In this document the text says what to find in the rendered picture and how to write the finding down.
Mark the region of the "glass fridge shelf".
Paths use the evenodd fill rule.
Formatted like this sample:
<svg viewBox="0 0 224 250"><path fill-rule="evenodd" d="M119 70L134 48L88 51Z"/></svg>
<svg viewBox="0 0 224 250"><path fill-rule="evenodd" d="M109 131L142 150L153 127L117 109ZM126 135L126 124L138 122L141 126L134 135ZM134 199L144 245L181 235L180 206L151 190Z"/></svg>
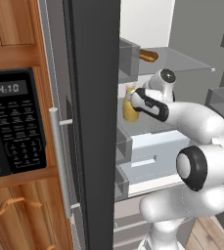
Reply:
<svg viewBox="0 0 224 250"><path fill-rule="evenodd" d="M195 60L169 47L150 48L150 51L157 52L158 59L155 62L145 62L140 60L140 75L154 74L163 68L168 68L174 72L197 69L208 69L213 72L215 70L213 66Z"/></svg>

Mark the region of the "white fridge drawer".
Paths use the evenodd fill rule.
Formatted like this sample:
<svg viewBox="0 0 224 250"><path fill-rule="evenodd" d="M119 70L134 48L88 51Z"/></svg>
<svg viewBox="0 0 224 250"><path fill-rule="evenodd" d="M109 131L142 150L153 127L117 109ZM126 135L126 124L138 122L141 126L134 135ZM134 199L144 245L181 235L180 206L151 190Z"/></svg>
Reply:
<svg viewBox="0 0 224 250"><path fill-rule="evenodd" d="M190 139L177 130L132 137L130 184L158 179L176 173L176 157Z"/></svg>

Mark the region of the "wooden cabinet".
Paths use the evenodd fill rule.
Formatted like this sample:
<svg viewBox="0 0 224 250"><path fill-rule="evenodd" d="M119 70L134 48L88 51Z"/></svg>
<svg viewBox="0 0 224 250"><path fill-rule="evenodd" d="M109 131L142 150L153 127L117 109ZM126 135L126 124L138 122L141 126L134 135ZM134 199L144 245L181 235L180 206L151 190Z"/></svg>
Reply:
<svg viewBox="0 0 224 250"><path fill-rule="evenodd" d="M47 166L0 178L0 206L9 198L41 202L41 208L21 210L12 204L0 216L0 250L73 250L56 163L49 108L52 104L49 73L38 0L0 0L0 69L33 69Z"/></svg>

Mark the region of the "black microwave oven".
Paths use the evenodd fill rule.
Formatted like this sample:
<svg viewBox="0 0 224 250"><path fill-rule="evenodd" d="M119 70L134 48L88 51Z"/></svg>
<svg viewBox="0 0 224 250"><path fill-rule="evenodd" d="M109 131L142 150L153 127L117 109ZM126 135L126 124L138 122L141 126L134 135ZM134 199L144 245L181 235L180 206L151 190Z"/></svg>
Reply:
<svg viewBox="0 0 224 250"><path fill-rule="evenodd" d="M0 177L44 168L45 145L33 71L0 70Z"/></svg>

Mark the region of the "brown hotdog bun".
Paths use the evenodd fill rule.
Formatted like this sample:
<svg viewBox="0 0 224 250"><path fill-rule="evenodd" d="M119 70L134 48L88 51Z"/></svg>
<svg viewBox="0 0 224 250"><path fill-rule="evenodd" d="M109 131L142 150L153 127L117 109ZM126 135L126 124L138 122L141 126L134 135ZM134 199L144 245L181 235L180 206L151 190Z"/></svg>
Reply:
<svg viewBox="0 0 224 250"><path fill-rule="evenodd" d="M140 54L139 54L139 58L146 61L146 62L153 63L158 59L158 53L155 51L141 49Z"/></svg>

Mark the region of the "grey fridge bottom drawer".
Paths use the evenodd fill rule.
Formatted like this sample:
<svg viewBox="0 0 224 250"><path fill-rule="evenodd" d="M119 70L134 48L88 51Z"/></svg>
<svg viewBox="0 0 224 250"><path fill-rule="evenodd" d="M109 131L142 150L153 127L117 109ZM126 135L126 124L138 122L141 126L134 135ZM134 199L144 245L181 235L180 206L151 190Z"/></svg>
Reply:
<svg viewBox="0 0 224 250"><path fill-rule="evenodd" d="M139 212L141 196L114 205L113 250L137 250L149 233L148 224Z"/></svg>

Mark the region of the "yellow bottle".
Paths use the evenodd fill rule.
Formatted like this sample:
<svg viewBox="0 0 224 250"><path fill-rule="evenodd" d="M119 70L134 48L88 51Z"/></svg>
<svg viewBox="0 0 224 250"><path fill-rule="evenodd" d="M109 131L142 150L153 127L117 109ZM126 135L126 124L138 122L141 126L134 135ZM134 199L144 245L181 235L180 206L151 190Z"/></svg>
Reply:
<svg viewBox="0 0 224 250"><path fill-rule="evenodd" d="M131 122L136 121L139 117L139 112L132 107L132 104L128 98L129 93L134 90L135 90L134 86L126 87L125 97L123 99L123 106L122 106L123 118Z"/></svg>

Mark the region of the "dark grey fridge door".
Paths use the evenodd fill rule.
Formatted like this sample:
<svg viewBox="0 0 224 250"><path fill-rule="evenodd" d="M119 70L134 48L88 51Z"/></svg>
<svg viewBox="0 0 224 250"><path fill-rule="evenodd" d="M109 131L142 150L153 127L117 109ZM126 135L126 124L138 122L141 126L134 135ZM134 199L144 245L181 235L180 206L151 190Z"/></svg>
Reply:
<svg viewBox="0 0 224 250"><path fill-rule="evenodd" d="M85 250L112 250L120 0L63 0Z"/></svg>

